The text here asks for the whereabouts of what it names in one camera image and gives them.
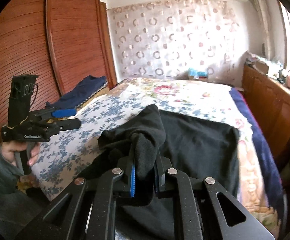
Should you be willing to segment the person's left hand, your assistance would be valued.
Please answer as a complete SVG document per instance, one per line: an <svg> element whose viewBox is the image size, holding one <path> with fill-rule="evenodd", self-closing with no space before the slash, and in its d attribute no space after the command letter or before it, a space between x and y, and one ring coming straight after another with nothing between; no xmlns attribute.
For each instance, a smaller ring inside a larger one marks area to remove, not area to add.
<svg viewBox="0 0 290 240"><path fill-rule="evenodd" d="M33 148L31 148L31 157L28 160L28 165L33 166L38 160L38 155L40 152L40 143L35 142ZM9 141L3 142L1 145L1 154L3 158L11 163L12 165L16 166L16 159L15 153L22 152L27 149L28 143L27 142L19 142L19 141Z"/></svg>

